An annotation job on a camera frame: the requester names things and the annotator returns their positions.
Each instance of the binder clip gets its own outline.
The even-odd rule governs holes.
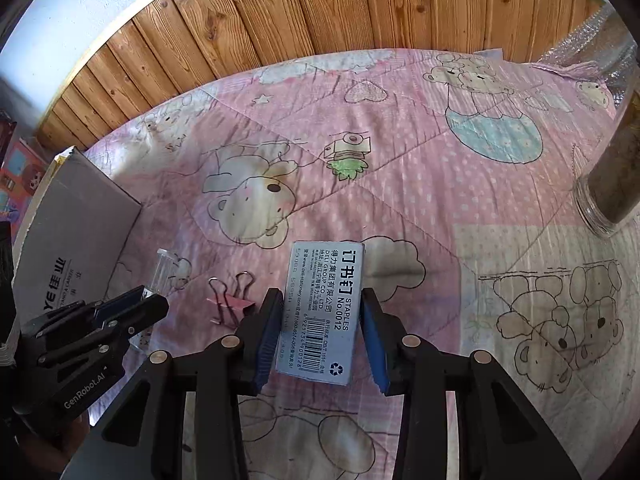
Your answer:
[[[249,277],[249,282],[245,286],[241,285],[242,276]],[[236,288],[233,294],[228,294],[228,287],[225,282],[215,276],[209,278],[208,283],[214,296],[213,298],[207,298],[207,301],[213,303],[217,311],[217,316],[212,317],[210,321],[233,329],[238,328],[242,318],[255,310],[255,303],[246,298],[249,287],[254,281],[254,276],[247,270],[238,272],[236,274]],[[219,293],[216,289],[216,283],[221,283],[224,287],[222,293]]]

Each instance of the patchwork blanket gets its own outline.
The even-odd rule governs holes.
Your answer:
[[[157,248],[175,251],[151,348],[177,356],[233,330],[211,321],[210,278],[233,292],[250,272],[259,304],[285,287],[294,241],[362,241],[383,309],[443,351],[491,352],[595,479],[640,417],[640,237],[631,222],[599,240],[577,213],[574,179],[615,112],[581,70],[370,50],[172,99],[88,151],[143,203],[108,294],[148,282]],[[402,398],[380,394],[360,334],[353,370],[347,387],[273,372],[241,401],[251,478],[391,478]],[[452,405],[449,421],[456,478]]]

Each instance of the screw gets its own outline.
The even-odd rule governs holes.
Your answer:
[[[486,350],[478,350],[474,354],[474,359],[479,362],[481,365],[489,364],[491,362],[491,354]]]
[[[240,338],[237,335],[227,335],[222,338],[220,344],[225,348],[235,348],[240,344]]]
[[[159,365],[160,363],[164,363],[167,357],[169,357],[169,355],[164,350],[156,350],[149,356],[149,360],[153,364]]]
[[[417,348],[420,346],[420,338],[417,335],[407,334],[402,338],[402,344],[409,348]]]

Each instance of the bed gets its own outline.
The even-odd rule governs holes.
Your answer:
[[[210,278],[232,289],[250,272],[259,304],[284,288],[294,241],[363,242],[383,309],[443,351],[491,352],[596,479],[640,418],[640,232],[599,240],[574,205],[615,114],[592,70],[362,50],[185,92],[86,152],[143,203],[108,295],[146,282],[158,248],[175,251],[150,349],[187,354],[232,332],[211,321]],[[129,374],[144,357],[127,355]],[[347,387],[273,372],[241,400],[252,479],[391,478],[402,399],[380,394],[360,334],[353,370]]]

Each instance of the wooden wall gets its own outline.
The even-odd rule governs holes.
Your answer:
[[[155,0],[80,70],[38,138],[88,148],[182,92],[297,57],[364,48],[537,60],[598,0]]]

